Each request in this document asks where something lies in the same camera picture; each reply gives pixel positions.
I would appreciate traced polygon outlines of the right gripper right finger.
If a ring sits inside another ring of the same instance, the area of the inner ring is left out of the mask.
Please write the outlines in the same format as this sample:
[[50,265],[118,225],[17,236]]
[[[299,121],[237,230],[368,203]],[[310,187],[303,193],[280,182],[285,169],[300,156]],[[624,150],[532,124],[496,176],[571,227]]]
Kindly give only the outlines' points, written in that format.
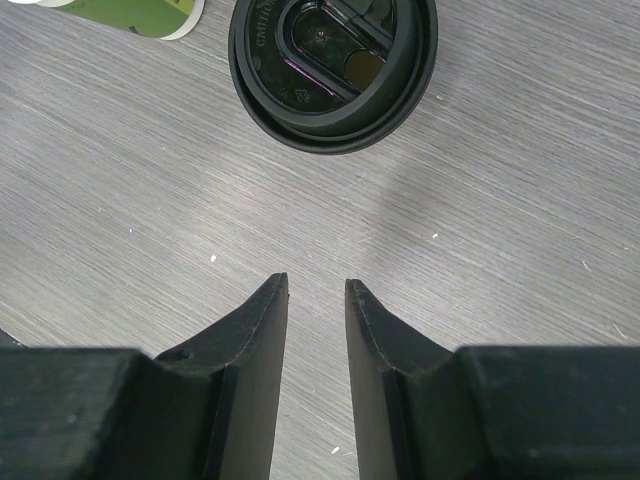
[[639,351],[433,342],[345,284],[364,479],[635,479]]

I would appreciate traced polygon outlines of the black cup lid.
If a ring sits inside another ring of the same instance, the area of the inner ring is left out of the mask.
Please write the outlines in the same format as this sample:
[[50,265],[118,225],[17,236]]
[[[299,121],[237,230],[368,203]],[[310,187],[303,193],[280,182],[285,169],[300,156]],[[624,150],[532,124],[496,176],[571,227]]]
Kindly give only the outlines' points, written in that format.
[[252,119],[309,153],[367,148],[396,129],[431,79],[433,1],[239,1],[230,72]]

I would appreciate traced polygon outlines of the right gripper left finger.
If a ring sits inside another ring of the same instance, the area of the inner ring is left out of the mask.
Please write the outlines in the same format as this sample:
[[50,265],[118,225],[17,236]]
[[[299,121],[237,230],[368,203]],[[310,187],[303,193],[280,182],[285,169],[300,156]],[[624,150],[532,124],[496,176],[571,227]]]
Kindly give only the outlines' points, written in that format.
[[265,479],[288,278],[156,357],[134,348],[1,350],[5,479]]

